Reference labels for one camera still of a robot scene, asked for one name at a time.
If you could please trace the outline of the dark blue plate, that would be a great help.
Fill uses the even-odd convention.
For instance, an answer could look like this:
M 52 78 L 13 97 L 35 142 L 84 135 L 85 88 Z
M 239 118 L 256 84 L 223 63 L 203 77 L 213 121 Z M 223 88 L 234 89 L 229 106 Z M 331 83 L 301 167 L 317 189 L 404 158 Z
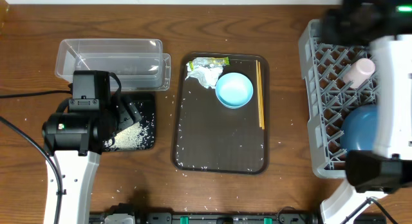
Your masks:
M 341 127 L 340 137 L 342 149 L 349 151 L 372 151 L 377 134 L 376 105 L 366 105 L 354 109 L 345 119 Z

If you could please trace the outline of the pink plastic cup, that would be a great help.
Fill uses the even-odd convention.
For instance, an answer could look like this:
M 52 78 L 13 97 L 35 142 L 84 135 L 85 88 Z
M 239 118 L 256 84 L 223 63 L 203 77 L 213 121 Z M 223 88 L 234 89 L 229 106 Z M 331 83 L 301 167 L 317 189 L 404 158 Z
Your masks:
M 361 58 L 351 65 L 342 79 L 345 84 L 351 83 L 350 87 L 357 89 L 374 74 L 375 69 L 375 63 L 372 60 Z

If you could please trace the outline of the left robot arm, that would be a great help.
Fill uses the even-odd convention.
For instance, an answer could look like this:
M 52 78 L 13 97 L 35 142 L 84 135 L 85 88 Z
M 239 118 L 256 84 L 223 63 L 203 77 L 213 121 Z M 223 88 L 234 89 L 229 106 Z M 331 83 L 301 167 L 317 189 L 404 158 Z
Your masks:
M 49 157 L 45 223 L 87 223 L 93 182 L 108 140 L 139 122 L 134 103 L 108 71 L 75 71 L 70 98 L 42 126 Z

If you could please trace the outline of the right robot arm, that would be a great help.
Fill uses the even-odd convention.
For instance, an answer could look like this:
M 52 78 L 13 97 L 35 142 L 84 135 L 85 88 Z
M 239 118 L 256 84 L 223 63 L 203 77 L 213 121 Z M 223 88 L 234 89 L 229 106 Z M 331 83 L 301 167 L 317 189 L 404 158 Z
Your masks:
M 328 44 L 369 44 L 379 72 L 372 151 L 350 151 L 346 178 L 321 203 L 322 223 L 353 223 L 371 203 L 411 186 L 411 0 L 342 0 L 322 19 Z

